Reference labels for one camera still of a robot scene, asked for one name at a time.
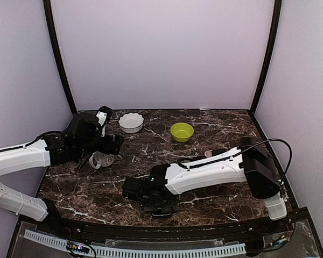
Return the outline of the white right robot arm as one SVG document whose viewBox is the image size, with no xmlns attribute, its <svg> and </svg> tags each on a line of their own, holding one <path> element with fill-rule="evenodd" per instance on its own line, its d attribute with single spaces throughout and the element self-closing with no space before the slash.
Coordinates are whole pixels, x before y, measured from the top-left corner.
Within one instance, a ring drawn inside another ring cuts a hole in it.
<svg viewBox="0 0 323 258">
<path fill-rule="evenodd" d="M 139 202 L 141 210 L 154 217 L 169 217 L 179 210 L 179 196 L 185 192 L 247 182 L 252 196 L 261 200 L 268 211 L 264 229 L 276 233 L 285 224 L 287 194 L 264 144 L 264 141 L 243 137 L 239 146 L 230 150 L 154 166 L 148 178 L 126 178 L 122 195 Z"/>
</svg>

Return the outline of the black smartphone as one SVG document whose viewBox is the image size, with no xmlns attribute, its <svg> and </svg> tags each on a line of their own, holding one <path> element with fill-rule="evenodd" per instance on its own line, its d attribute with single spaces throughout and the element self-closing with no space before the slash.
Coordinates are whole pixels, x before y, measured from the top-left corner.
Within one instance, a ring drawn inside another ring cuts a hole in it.
<svg viewBox="0 0 323 258">
<path fill-rule="evenodd" d="M 151 215 L 155 219 L 166 219 L 166 218 L 170 218 L 172 216 L 172 212 L 153 211 L 153 212 L 151 212 Z"/>
</svg>

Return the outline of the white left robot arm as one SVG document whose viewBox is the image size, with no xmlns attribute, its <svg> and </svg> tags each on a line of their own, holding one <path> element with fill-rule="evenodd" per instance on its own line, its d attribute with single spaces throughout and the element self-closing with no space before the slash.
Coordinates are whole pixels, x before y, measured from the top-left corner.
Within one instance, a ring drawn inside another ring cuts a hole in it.
<svg viewBox="0 0 323 258">
<path fill-rule="evenodd" d="M 95 152 L 118 155 L 124 138 L 107 135 L 105 126 L 110 114 L 77 113 L 62 131 L 49 131 L 31 142 L 0 149 L 0 177 L 31 168 L 80 162 Z M 0 182 L 0 209 L 43 221 L 53 234 L 65 230 L 65 222 L 53 201 L 28 196 Z"/>
</svg>

